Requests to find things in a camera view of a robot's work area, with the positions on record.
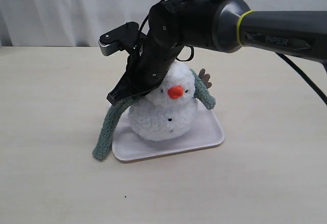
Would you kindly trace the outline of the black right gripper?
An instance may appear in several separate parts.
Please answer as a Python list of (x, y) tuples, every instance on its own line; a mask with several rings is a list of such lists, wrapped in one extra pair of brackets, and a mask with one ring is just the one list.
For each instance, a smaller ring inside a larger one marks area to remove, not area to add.
[(125, 73), (107, 94), (110, 104), (146, 95), (163, 81), (172, 62), (177, 58), (183, 44), (166, 48), (156, 42), (149, 33), (127, 62)]

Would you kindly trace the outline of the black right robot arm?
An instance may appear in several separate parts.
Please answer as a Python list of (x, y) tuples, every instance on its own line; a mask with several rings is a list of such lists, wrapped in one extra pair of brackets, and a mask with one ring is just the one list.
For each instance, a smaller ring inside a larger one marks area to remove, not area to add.
[(184, 47), (233, 53), (241, 47), (326, 64), (325, 11), (252, 11), (243, 0), (168, 0), (151, 7), (149, 32), (128, 22), (99, 39), (103, 55), (129, 54), (111, 104), (146, 95), (163, 81)]

